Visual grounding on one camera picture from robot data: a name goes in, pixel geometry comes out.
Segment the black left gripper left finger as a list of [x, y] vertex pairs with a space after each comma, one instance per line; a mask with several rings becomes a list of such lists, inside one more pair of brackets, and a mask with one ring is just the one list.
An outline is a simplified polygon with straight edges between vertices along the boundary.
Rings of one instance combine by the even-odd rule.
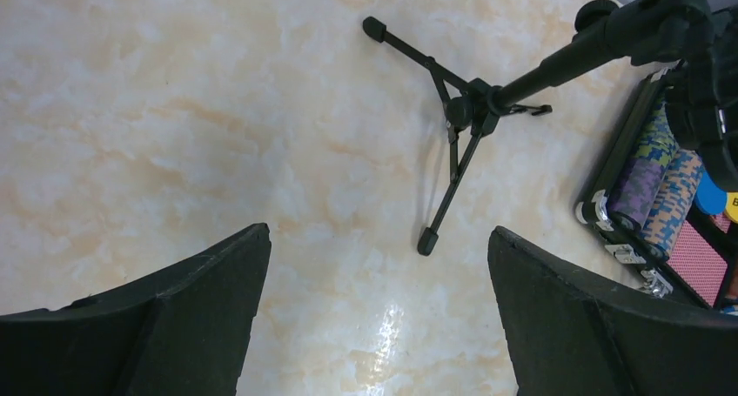
[[271, 248], [250, 225], [61, 309], [2, 316], [2, 394], [233, 395]]

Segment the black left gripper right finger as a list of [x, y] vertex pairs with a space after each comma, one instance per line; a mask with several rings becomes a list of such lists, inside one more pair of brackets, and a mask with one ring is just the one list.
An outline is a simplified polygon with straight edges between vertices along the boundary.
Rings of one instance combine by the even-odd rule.
[[736, 394], [736, 317], [639, 292], [503, 226], [488, 266], [519, 394]]

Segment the black tripod shock-mount stand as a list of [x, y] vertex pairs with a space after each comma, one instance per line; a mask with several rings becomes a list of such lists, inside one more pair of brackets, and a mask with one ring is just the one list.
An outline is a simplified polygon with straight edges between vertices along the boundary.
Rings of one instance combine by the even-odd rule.
[[525, 99], [565, 84], [615, 59], [631, 64], [676, 63], [667, 97], [677, 143], [697, 152], [724, 191], [737, 188], [737, 9], [711, 10], [708, 0], [593, 0], [574, 20], [572, 41], [504, 86], [466, 81], [402, 41], [375, 17], [363, 31], [426, 68], [439, 93], [450, 144], [450, 184], [432, 223], [419, 235], [418, 253], [431, 254], [438, 231], [480, 140], [502, 117], [541, 116], [551, 107]]

